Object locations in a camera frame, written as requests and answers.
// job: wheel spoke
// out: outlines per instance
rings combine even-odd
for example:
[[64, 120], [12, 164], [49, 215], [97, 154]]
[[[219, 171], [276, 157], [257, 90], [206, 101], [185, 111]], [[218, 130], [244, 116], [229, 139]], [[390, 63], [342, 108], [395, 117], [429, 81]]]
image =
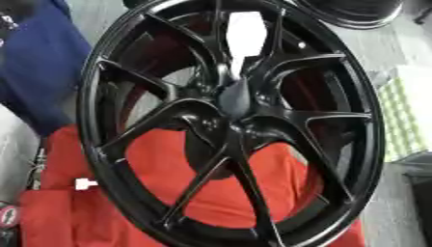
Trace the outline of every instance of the wheel spoke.
[[330, 53], [309, 57], [293, 57], [283, 60], [274, 66], [271, 72], [272, 77], [285, 76], [300, 69], [308, 69], [320, 66], [329, 66], [340, 62], [344, 54]]
[[285, 9], [279, 10], [276, 23], [273, 24], [271, 33], [268, 36], [267, 41], [265, 42], [265, 45], [262, 49], [264, 56], [269, 57], [278, 52], [282, 52], [283, 50], [282, 41], [283, 41], [283, 30], [284, 30], [283, 24], [284, 24], [285, 13], [286, 13]]
[[146, 14], [146, 18], [156, 30], [164, 30], [191, 48], [195, 57], [199, 59], [202, 64], [207, 63], [208, 65], [216, 66], [213, 53], [206, 47], [204, 40], [197, 34], [154, 14]]
[[365, 113], [346, 113], [346, 112], [308, 112], [293, 111], [273, 108], [262, 108], [260, 114], [256, 115], [252, 123], [258, 126], [261, 133], [270, 137], [265, 140], [286, 142], [293, 145], [296, 149], [314, 164], [320, 172], [329, 188], [326, 194], [333, 201], [344, 199], [353, 201], [353, 195], [346, 187], [336, 170], [336, 164], [331, 163], [331, 159], [322, 149], [315, 137], [311, 134], [308, 125], [313, 120], [338, 121], [347, 119], [357, 119], [370, 121], [371, 115]]
[[214, 1], [214, 14], [211, 23], [211, 35], [214, 37], [219, 51], [226, 59], [229, 55], [226, 41], [226, 30], [224, 25], [227, 24], [227, 16], [222, 11], [222, 0]]
[[221, 131], [226, 126], [226, 123], [220, 121], [215, 127], [217, 131], [205, 131], [199, 125], [200, 123], [197, 122], [199, 119], [219, 120], [221, 119], [221, 115], [213, 105], [197, 99], [185, 98], [166, 102], [145, 115], [124, 133], [103, 145], [102, 149], [105, 150], [106, 153], [115, 151], [118, 152], [117, 155], [122, 155], [133, 140], [172, 120], [183, 121], [202, 138], [203, 141], [211, 144], [212, 147], [218, 146], [220, 142], [217, 140], [223, 138], [223, 136], [221, 136]]
[[213, 157], [203, 166], [194, 179], [189, 183], [187, 188], [170, 207], [167, 213], [160, 221], [163, 226], [169, 229], [174, 218], [179, 215], [192, 200], [192, 198], [208, 183], [211, 176], [224, 164], [228, 158], [225, 156], [225, 149], [220, 149]]
[[125, 80], [136, 83], [143, 86], [152, 94], [168, 100], [173, 100], [177, 95], [177, 86], [162, 79], [145, 75], [134, 69], [125, 68], [117, 62], [107, 59], [100, 59], [99, 64], [102, 66], [102, 69], [107, 71], [109, 79], [114, 81]]
[[242, 144], [242, 137], [238, 137], [239, 135], [231, 135], [228, 139], [228, 154], [234, 161], [230, 163], [229, 168], [240, 182], [254, 208], [256, 215], [254, 233], [261, 241], [265, 242], [266, 246], [283, 247], [284, 243], [281, 234], [270, 216], [265, 198], [259, 189], [257, 179], [248, 162], [247, 153]]

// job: wheel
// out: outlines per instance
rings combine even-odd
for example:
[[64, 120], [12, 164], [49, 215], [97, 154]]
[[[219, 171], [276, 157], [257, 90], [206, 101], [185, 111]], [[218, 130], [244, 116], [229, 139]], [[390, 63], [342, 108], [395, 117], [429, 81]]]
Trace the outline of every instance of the wheel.
[[294, 0], [312, 16], [340, 27], [372, 29], [391, 23], [402, 11], [401, 0]]
[[[260, 12], [268, 30], [240, 79], [230, 73], [226, 39], [235, 12]], [[185, 83], [167, 79], [185, 69]], [[383, 120], [365, 72], [327, 27], [282, 1], [147, 1], [105, 33], [82, 80], [78, 126], [95, 177], [125, 217], [168, 246], [328, 244], [359, 216], [380, 177]], [[130, 122], [145, 94], [155, 106]], [[171, 205], [137, 178], [125, 155], [155, 128], [185, 131], [194, 137], [186, 146], [210, 151], [195, 165], [188, 158], [196, 176]], [[280, 221], [249, 165], [275, 143], [300, 152], [324, 182]], [[210, 180], [226, 178], [244, 188], [252, 227], [214, 226], [183, 212]]]

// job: sticker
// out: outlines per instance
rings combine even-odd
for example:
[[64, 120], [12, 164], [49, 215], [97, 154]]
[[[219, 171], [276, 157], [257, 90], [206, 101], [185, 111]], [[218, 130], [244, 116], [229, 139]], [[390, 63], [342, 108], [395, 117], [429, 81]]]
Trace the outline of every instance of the sticker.
[[12, 228], [18, 224], [18, 208], [6, 206], [0, 209], [0, 228]]

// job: red towel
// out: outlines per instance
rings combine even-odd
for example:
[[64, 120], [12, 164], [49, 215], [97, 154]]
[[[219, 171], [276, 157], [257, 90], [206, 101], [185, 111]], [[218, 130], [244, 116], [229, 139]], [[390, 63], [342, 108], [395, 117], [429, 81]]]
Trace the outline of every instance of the red towel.
[[[195, 175], [184, 155], [184, 133], [153, 130], [127, 150], [127, 159], [142, 183], [161, 201], [172, 204]], [[74, 191], [75, 178], [91, 178], [73, 126], [50, 137], [47, 169], [40, 191], [20, 199], [25, 247], [163, 246], [130, 224], [99, 188]], [[312, 166], [302, 164], [285, 145], [273, 145], [251, 158], [251, 166], [274, 220], [305, 206], [321, 190]], [[211, 181], [185, 214], [221, 227], [250, 227], [255, 216], [235, 178]], [[359, 222], [330, 245], [364, 247]]]

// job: gray carpet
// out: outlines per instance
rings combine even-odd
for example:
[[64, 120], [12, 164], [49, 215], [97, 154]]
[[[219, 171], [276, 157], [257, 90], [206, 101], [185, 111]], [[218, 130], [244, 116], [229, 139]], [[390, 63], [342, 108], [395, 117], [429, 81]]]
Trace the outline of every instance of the gray carpet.
[[[121, 0], [67, 1], [76, 25], [92, 44], [125, 11]], [[432, 37], [429, 32], [432, 24], [417, 26], [412, 22], [420, 7], [418, 1], [407, 2], [397, 20], [376, 30], [355, 31], [329, 26], [368, 71], [385, 71], [404, 64], [432, 67], [432, 39], [429, 38]], [[71, 108], [73, 101], [74, 98], [69, 102]], [[362, 215], [367, 246], [425, 246], [412, 193], [402, 173], [397, 166], [386, 166], [373, 200]]]

